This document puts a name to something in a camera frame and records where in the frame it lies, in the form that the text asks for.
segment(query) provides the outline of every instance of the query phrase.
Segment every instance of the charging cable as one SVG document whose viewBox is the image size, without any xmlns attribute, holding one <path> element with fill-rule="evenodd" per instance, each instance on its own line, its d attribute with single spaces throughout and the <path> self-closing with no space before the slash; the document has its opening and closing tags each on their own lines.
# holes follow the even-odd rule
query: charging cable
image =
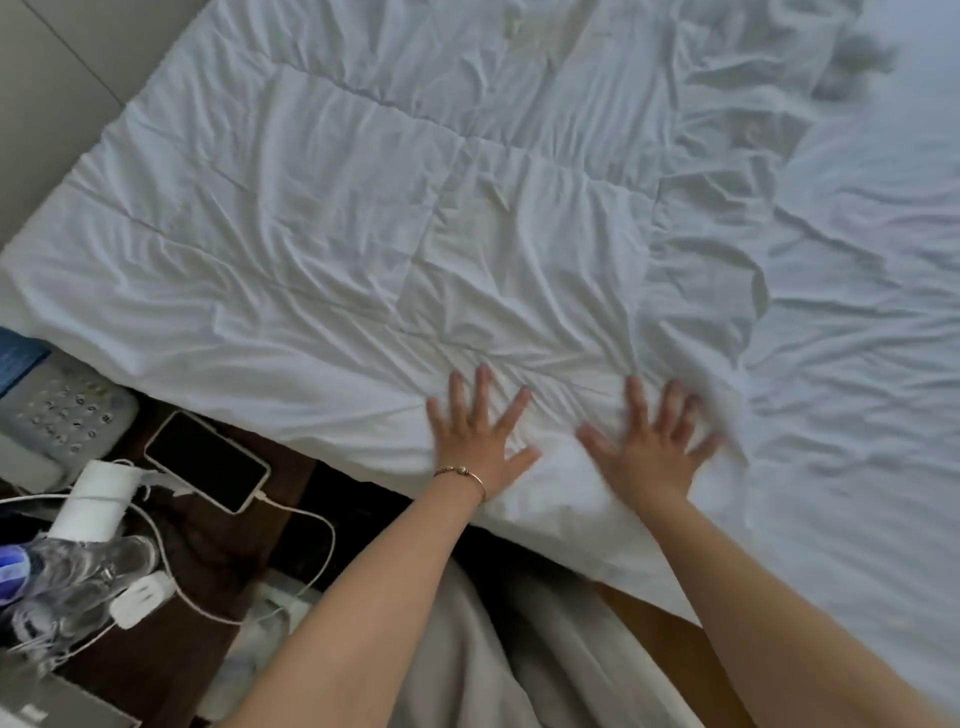
<svg viewBox="0 0 960 728">
<path fill-rule="evenodd" d="M 40 500 L 40 499 L 42 499 L 42 498 L 55 498 L 55 499 L 58 499 L 58 500 L 66 500 L 66 499 L 69 498 L 69 497 L 71 497 L 70 494 L 47 494 L 47 493 L 41 493 L 41 494 L 34 494 L 34 495 L 29 495 L 29 496 L 16 496 L 16 497 L 0 498 L 0 503 L 17 503 L 17 502 L 21 502 L 21 501 L 24 501 L 24 500 Z M 120 501 L 119 498 L 110 498 L 110 497 L 88 497 L 88 496 L 74 496 L 74 497 L 80 497 L 80 498 L 82 498 L 82 499 L 84 499 L 84 500 L 114 500 L 114 501 Z M 275 500 L 271 500 L 265 493 L 263 493 L 263 491 L 257 491 L 256 494 L 255 494 L 255 497 L 256 497 L 258 500 L 262 500 L 262 501 L 264 501 L 265 503 L 269 503 L 270 505 L 274 506 L 275 508 L 279 508 L 281 511 L 289 511 L 290 513 L 296 513 L 296 514 L 299 514 L 299 515 L 301 515 L 301 516 L 310 516 L 311 518 L 315 518 L 315 519 L 317 519 L 318 521 L 323 521 L 324 524 L 326 525 L 326 527 L 330 529 L 330 550 L 329 550 L 329 552 L 326 554 L 326 559 L 324 559 L 324 565 L 321 566 L 320 571 L 317 572 L 317 575 L 314 576 L 312 579 L 310 579 L 310 581 L 307 582 L 306 585 L 304 585 L 304 587 L 303 587 L 301 590 L 299 590 L 299 591 L 294 595 L 294 598 L 297 598 L 297 597 L 299 597 L 299 596 L 303 596 L 303 594 L 304 594 L 308 589 L 310 589 L 314 584 L 316 584 L 316 583 L 320 580 L 320 577 L 323 576 L 323 575 L 324 575 L 324 572 L 326 571 L 326 567 L 329 566 L 329 564 L 330 564 L 330 559 L 333 558 L 333 549 L 334 549 L 334 547 L 336 547 L 336 545 L 337 545 L 337 529 L 333 527 L 333 523 L 331 523 L 330 521 L 328 521 L 326 518 L 324 518 L 324 517 L 321 516 L 320 514 L 312 513 L 312 512 L 310 512 L 310 511 L 304 511 L 304 510 L 302 510 L 302 509 L 300 509 L 300 508 L 293 508 L 293 507 L 291 507 L 291 506 L 289 506 L 289 505 L 282 505 L 281 503 L 277 503 Z M 241 627 L 241 626 L 243 626 L 245 623 L 247 623 L 247 621 L 248 621 L 249 623 L 253 624 L 253 623 L 257 623 L 257 622 L 263 621 L 264 619 L 271 619 L 271 618 L 275 617 L 276 615 L 278 615 L 280 612 L 286 612 L 286 611 L 287 611 L 287 608 L 286 608 L 286 607 L 277 607 L 276 609 L 273 610 L 273 612 L 271 612 L 271 613 L 269 613 L 269 614 L 267 614 L 267 615 L 264 615 L 263 617 L 258 617 L 258 618 L 256 618 L 256 619 L 250 619 L 250 620 L 246 620 L 246 621 L 237 620 L 237 619 L 228 619 L 228 618 L 226 618 L 226 617 L 219 617 L 218 615 L 214 615 L 214 614 L 211 614 L 210 612 L 207 612 L 206 609 L 204 609 L 203 607 L 201 607 L 200 605 L 198 605 L 193 599 L 191 599 L 191 598 L 186 594 L 186 592 L 183 590 L 183 588 L 180 586 L 180 583 L 177 581 L 176 577 L 174 576 L 174 574 L 173 574 L 173 569 L 172 569 L 172 567 L 170 566 L 170 559 L 167 557 L 166 547 L 163 545 L 163 535 L 160 533 L 160 529 L 159 529 L 159 527 L 157 527 L 156 522 L 150 517 L 150 514 L 148 514 L 145 510 L 143 510 L 143 508 L 141 508 L 140 506 L 136 505 L 135 503 L 128 503 L 128 504 L 127 504 L 127 507 L 129 507 L 129 508 L 131 508 L 133 511 L 135 511 L 144 521 L 147 522 L 147 524 L 148 524 L 148 525 L 151 527 L 151 529 L 153 530 L 154 536 L 156 536 L 156 545 L 157 545 L 157 548 L 159 549 L 159 552 L 160 552 L 160 561 L 162 562 L 163 567 L 166 569 L 167 574 L 169 574 L 170 579 L 171 579 L 171 581 L 173 582 L 174 589 L 175 589 L 176 592 L 177 592 L 177 595 L 186 603 L 186 605 L 187 605 L 188 607 L 190 607 L 190 608 L 191 608 L 194 612 L 196 612 L 197 614 L 199 614 L 199 615 L 201 615 L 201 616 L 203 616 L 203 617 L 206 617 L 207 619 L 211 619 L 212 621 L 219 622 L 220 624 L 229 624 L 230 626 Z M 66 657 L 72 657 L 73 655 L 77 654 L 78 652 L 86 649 L 88 646 L 90 646 L 91 644 L 93 644 L 93 642 L 95 642 L 96 640 L 99 640 L 104 634 L 106 634 L 107 630 L 109 630 L 110 627 L 112 627 L 112 626 L 113 626 L 113 624 L 108 625 L 108 626 L 103 630 L 103 632 L 101 632 L 101 633 L 99 633 L 98 635 L 96 635 L 96 637 L 94 637 L 93 640 L 85 643 L 83 646 L 81 646 L 80 648 L 78 648 L 78 649 L 75 650 L 74 652 L 69 653 Z"/>
</svg>

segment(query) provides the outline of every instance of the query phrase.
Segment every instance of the finger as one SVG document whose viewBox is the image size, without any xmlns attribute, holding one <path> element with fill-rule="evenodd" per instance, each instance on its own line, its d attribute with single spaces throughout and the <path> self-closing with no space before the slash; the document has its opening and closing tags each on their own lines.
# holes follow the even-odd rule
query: finger
<svg viewBox="0 0 960 728">
<path fill-rule="evenodd" d="M 654 424 L 654 431 L 664 437 L 670 437 L 677 428 L 680 410 L 684 406 L 684 390 L 676 379 L 666 385 L 663 399 L 660 400 L 660 413 Z"/>
<path fill-rule="evenodd" d="M 529 389 L 526 387 L 521 388 L 520 391 L 516 393 L 516 397 L 514 397 L 510 406 L 507 407 L 507 411 L 504 412 L 503 416 L 497 421 L 494 429 L 504 437 L 513 432 L 516 423 L 520 421 L 520 415 L 523 414 L 523 410 L 527 408 L 532 398 L 533 396 L 530 394 Z"/>
<path fill-rule="evenodd" d="M 534 467 L 534 463 L 540 460 L 540 451 L 536 448 L 524 448 L 507 461 L 507 482 L 504 487 L 508 487 L 516 482 L 516 479 Z"/>
<path fill-rule="evenodd" d="M 647 432 L 647 399 L 643 396 L 643 380 L 637 375 L 627 377 L 627 403 L 630 405 L 630 428 L 633 432 Z"/>
<path fill-rule="evenodd" d="M 460 372 L 450 373 L 450 428 L 455 432 L 467 429 L 467 406 L 464 404 L 464 378 Z"/>
<path fill-rule="evenodd" d="M 700 468 L 706 463 L 723 445 L 723 435 L 714 432 L 700 445 L 690 451 L 690 459 L 693 460 L 694 468 Z"/>
<path fill-rule="evenodd" d="M 680 421 L 677 423 L 677 429 L 673 431 L 673 441 L 681 448 L 686 449 L 690 444 L 690 438 L 693 437 L 693 430 L 697 426 L 697 413 L 700 411 L 700 398 L 687 397 L 684 402 L 684 409 L 680 413 Z"/>
<path fill-rule="evenodd" d="M 434 437 L 439 439 L 446 435 L 446 420 L 440 411 L 440 403 L 436 397 L 426 401 L 426 417 L 430 421 L 430 429 L 433 430 Z"/>
<path fill-rule="evenodd" d="M 601 473 L 616 457 L 616 448 L 593 425 L 580 425 L 577 428 L 577 439 Z"/>
<path fill-rule="evenodd" d="M 490 429 L 490 367 L 481 364 L 477 367 L 476 387 L 473 390 L 473 413 L 470 424 L 474 429 L 486 432 Z"/>
</svg>

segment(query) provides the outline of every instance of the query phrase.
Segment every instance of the bangle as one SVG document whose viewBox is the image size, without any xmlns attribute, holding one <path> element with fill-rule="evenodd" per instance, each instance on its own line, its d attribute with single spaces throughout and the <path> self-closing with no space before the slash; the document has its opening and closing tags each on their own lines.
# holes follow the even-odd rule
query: bangle
<svg viewBox="0 0 960 728">
<path fill-rule="evenodd" d="M 480 486 L 480 504 L 483 505 L 487 502 L 487 486 L 483 484 L 483 480 L 478 478 L 476 474 L 471 473 L 463 466 L 457 468 L 452 465 L 444 465 L 442 468 L 438 468 L 437 471 L 433 473 L 433 476 L 437 477 L 437 475 L 443 475 L 444 473 L 456 473 L 458 475 L 464 475 L 465 477 L 471 477 L 476 480 L 477 485 Z"/>
</svg>

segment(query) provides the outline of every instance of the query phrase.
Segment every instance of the phone charger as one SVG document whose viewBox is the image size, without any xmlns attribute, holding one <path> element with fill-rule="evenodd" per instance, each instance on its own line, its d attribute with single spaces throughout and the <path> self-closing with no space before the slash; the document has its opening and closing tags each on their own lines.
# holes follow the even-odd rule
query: phone charger
<svg viewBox="0 0 960 728">
<path fill-rule="evenodd" d="M 130 629 L 166 604 L 176 593 L 177 585 L 170 574 L 154 571 L 134 581 L 110 603 L 110 616 L 120 629 Z"/>
</svg>

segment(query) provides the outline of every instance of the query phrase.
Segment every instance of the phone screen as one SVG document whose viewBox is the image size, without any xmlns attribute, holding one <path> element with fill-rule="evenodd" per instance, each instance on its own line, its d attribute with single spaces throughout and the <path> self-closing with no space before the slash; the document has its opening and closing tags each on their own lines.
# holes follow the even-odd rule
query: phone screen
<svg viewBox="0 0 960 728">
<path fill-rule="evenodd" d="M 160 467 L 238 513 L 268 470 L 244 451 L 182 412 L 144 450 Z"/>
</svg>

